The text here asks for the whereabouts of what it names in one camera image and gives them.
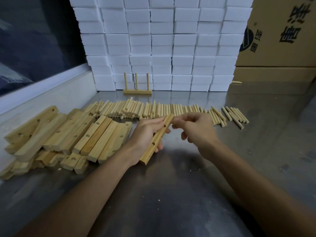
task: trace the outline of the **stainless steel table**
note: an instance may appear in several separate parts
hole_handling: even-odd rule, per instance
[[[126,100],[121,91],[99,92],[90,102]],[[219,138],[257,171],[316,210],[316,98],[306,95],[154,91],[142,102],[238,107],[249,119],[215,127]],[[132,120],[133,127],[137,121]],[[180,130],[163,138],[164,150],[121,179],[90,236],[261,236],[225,179]],[[84,175],[59,166],[14,176],[0,186],[0,236],[11,236]]]

